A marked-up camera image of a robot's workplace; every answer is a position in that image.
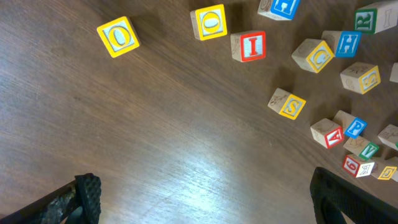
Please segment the red block face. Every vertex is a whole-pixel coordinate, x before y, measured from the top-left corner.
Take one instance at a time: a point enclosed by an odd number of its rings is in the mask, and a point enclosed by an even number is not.
[[[343,135],[343,128],[341,126],[338,127],[337,129],[334,129],[327,135],[325,135],[325,141],[326,145],[328,146],[328,149],[338,145],[343,140],[344,140],[344,135]]]
[[[346,156],[346,159],[343,162],[343,169],[347,171],[352,176],[356,177],[359,171],[360,164],[355,162],[349,155]]]
[[[266,33],[255,32],[241,36],[241,55],[243,62],[266,57]]]

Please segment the yellow block face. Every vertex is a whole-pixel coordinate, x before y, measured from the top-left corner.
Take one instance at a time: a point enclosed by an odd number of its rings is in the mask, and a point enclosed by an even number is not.
[[[286,118],[296,119],[303,109],[305,103],[305,100],[290,94],[279,114],[285,116]]]
[[[310,55],[307,57],[307,62],[312,69],[318,73],[335,57],[329,46],[325,41],[322,41]]]
[[[200,40],[222,37],[228,33],[223,4],[198,9],[195,14]]]
[[[137,36],[126,16],[99,26],[97,32],[113,58],[139,47]]]
[[[394,172],[396,170],[397,170],[397,167],[387,166],[386,168],[384,168],[383,172],[381,172],[378,179],[379,180],[389,180],[389,179],[391,179],[392,175],[394,174]]]
[[[380,79],[379,67],[376,66],[370,69],[370,71],[366,72],[364,75],[362,75],[359,78],[359,85],[361,87],[362,94],[367,93],[369,90],[373,89],[378,84],[380,84],[380,82],[381,79]]]

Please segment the wooden toy block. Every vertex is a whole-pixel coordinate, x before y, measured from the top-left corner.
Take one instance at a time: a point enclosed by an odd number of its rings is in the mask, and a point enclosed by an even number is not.
[[[346,68],[340,77],[345,89],[362,95],[381,82],[379,67],[362,62],[356,62]]]
[[[389,160],[387,160],[387,162],[391,163],[392,165],[398,167],[398,157],[393,157]],[[395,171],[391,177],[391,179],[393,179],[394,181],[398,182],[398,171]]]
[[[277,88],[268,103],[268,107],[286,118],[295,120],[303,109],[305,103],[305,100],[283,89]]]
[[[136,31],[126,16],[99,26],[97,32],[112,58],[134,50],[140,45]]]
[[[397,25],[398,1],[381,1],[355,11],[354,29],[375,34]]]
[[[306,39],[293,52],[292,58],[300,68],[320,72],[335,55],[324,40]]]
[[[325,40],[336,58],[348,58],[356,55],[362,33],[356,31],[323,31]]]
[[[330,149],[344,141],[343,128],[329,119],[322,119],[311,126],[313,138]]]
[[[250,62],[266,57],[266,33],[247,31],[231,34],[232,58],[240,62]]]
[[[392,66],[390,82],[398,83],[398,62]]]
[[[377,153],[379,146],[358,136],[356,139],[349,138],[344,148],[359,156],[365,161],[368,161],[372,156]]]
[[[198,40],[209,40],[226,35],[224,4],[191,11],[193,33]]]
[[[300,0],[261,0],[257,13],[277,21],[290,21],[299,4]]]
[[[337,112],[333,122],[342,126],[344,134],[353,139],[356,139],[368,125],[361,118],[356,118],[344,111]]]
[[[371,175],[379,180],[389,180],[397,170],[397,166],[391,161],[373,157],[375,162]]]
[[[398,150],[398,127],[390,124],[380,132],[378,137],[383,144]]]
[[[365,161],[354,154],[347,155],[343,162],[343,169],[355,178],[371,175],[374,166],[374,161]]]

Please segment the wooden alphabet block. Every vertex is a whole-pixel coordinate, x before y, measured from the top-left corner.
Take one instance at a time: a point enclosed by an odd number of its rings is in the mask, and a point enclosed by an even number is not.
[[[397,25],[398,1],[381,1],[355,11],[354,29],[375,34]]]
[[[324,40],[306,39],[293,52],[292,58],[300,68],[319,73],[334,57]]]
[[[345,89],[362,95],[381,82],[379,67],[362,62],[356,62],[348,67],[340,77]]]
[[[134,50],[140,45],[136,31],[126,16],[99,26],[97,32],[112,58]]]
[[[389,160],[387,160],[387,162],[391,163],[392,165],[398,167],[398,157],[393,157]],[[393,179],[394,181],[398,182],[398,171],[395,171],[391,177],[391,179]]]
[[[266,57],[266,33],[247,31],[231,34],[232,58],[240,62],[250,62]]]
[[[329,119],[322,119],[311,126],[313,138],[330,149],[344,141],[343,128]]]
[[[397,170],[397,166],[391,161],[385,161],[377,157],[373,157],[372,160],[375,162],[375,165],[371,175],[379,180],[391,179]]]
[[[224,4],[191,11],[193,33],[198,40],[209,40],[226,35]]]
[[[303,109],[305,103],[305,100],[283,89],[277,88],[268,103],[268,107],[286,118],[295,120]]]
[[[390,82],[398,83],[398,62],[392,66]]]
[[[358,136],[356,139],[349,138],[344,148],[359,156],[365,161],[368,161],[372,156],[377,153],[379,146]]]
[[[344,111],[337,112],[333,122],[342,126],[344,134],[353,139],[356,139],[368,125],[361,118],[356,118]]]
[[[281,21],[292,20],[300,0],[261,0],[257,13]]]
[[[354,154],[347,155],[343,162],[343,169],[349,174],[358,177],[365,177],[371,175],[375,163],[372,160],[365,161]]]
[[[325,40],[336,58],[348,58],[356,55],[362,33],[356,31],[323,31]]]
[[[390,124],[380,132],[378,137],[383,144],[398,150],[398,127]]]

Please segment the wood grain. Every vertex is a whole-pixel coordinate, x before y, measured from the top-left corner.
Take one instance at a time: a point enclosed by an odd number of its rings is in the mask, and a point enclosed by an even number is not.
[[[318,75],[291,58],[324,30],[352,30],[372,2],[302,1],[279,22],[256,13],[258,0],[0,1],[0,214],[92,172],[101,223],[315,223],[316,166],[398,207],[397,182],[353,179],[343,144],[326,150],[310,132],[338,110],[366,120],[376,144],[398,125],[398,29],[363,36],[355,58]],[[220,3],[229,33],[267,32],[266,59],[233,60],[229,36],[195,40],[190,11]],[[142,45],[113,59],[96,28],[121,16]],[[380,69],[366,96],[341,84],[357,61]],[[267,107],[278,87],[306,99],[295,121]]]

